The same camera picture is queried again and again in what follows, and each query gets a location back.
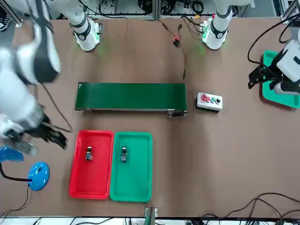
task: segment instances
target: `control panel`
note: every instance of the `control panel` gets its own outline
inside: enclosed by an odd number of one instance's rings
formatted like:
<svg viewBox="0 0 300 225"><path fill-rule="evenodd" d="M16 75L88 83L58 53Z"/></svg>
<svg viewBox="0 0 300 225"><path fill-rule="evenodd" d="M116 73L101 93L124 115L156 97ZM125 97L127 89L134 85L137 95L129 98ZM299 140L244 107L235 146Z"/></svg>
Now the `control panel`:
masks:
<svg viewBox="0 0 300 225"><path fill-rule="evenodd" d="M218 113L223 108L223 98L222 96L199 92L197 95L196 108Z"/></svg>

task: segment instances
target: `plastic tray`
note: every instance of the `plastic tray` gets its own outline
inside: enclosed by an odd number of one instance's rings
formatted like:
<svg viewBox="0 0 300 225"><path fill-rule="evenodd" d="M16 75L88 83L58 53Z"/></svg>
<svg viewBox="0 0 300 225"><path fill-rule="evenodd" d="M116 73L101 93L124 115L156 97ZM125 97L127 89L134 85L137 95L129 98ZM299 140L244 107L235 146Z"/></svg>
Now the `plastic tray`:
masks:
<svg viewBox="0 0 300 225"><path fill-rule="evenodd" d="M273 51L265 51L263 54L263 63L266 66L270 66L272 63L272 60L277 55L277 52ZM300 100L299 95L279 95L276 94L274 90L270 90L271 81L264 82L262 84L262 96L269 101L277 102L282 105L286 105L292 108L300 108Z"/></svg>
<svg viewBox="0 0 300 225"><path fill-rule="evenodd" d="M122 147L127 160L121 161ZM152 136L119 132L114 139L110 197L115 201L147 202L152 195Z"/></svg>
<svg viewBox="0 0 300 225"><path fill-rule="evenodd" d="M88 146L92 147L92 161L85 160ZM112 150L111 131L79 131L69 184L69 194L72 198L106 199L108 197Z"/></svg>

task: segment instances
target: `red tray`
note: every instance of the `red tray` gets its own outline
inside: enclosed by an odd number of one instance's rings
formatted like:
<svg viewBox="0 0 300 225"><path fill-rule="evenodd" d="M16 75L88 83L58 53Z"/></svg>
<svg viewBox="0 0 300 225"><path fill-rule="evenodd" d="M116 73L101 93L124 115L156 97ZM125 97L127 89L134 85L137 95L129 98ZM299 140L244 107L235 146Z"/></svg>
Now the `red tray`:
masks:
<svg viewBox="0 0 300 225"><path fill-rule="evenodd" d="M92 161L85 160L92 147ZM72 198L106 199L109 195L113 156L113 133L81 130L73 156L69 194Z"/></svg>

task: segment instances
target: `teal base plate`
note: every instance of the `teal base plate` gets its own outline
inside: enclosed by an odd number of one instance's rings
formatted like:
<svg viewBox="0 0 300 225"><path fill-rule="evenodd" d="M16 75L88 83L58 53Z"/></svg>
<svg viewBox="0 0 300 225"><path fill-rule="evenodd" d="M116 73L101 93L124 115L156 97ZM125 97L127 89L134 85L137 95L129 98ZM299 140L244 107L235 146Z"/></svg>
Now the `teal base plate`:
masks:
<svg viewBox="0 0 300 225"><path fill-rule="evenodd" d="M266 50L263 54L263 63L266 66L270 66L272 60L277 55L277 52ZM299 96L298 95L279 95L274 90L270 90L271 81L267 81L262 84L262 96L272 102L276 102L282 105L286 105L292 108L300 108Z"/></svg>

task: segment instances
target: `blue object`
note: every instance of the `blue object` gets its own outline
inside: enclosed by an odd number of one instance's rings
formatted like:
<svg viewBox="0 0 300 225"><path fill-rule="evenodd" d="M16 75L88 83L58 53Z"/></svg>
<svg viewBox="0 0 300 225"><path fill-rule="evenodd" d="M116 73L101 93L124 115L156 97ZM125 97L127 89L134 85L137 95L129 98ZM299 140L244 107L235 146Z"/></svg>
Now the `blue object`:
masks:
<svg viewBox="0 0 300 225"><path fill-rule="evenodd" d="M39 191L43 189L50 177L50 169L47 163L37 162L28 172L28 179L32 179L32 182L28 182L29 187L33 191Z"/></svg>
<svg viewBox="0 0 300 225"><path fill-rule="evenodd" d="M22 162L24 161L24 156L22 153L11 149L10 147L3 146L0 147L0 163L9 160L14 162Z"/></svg>

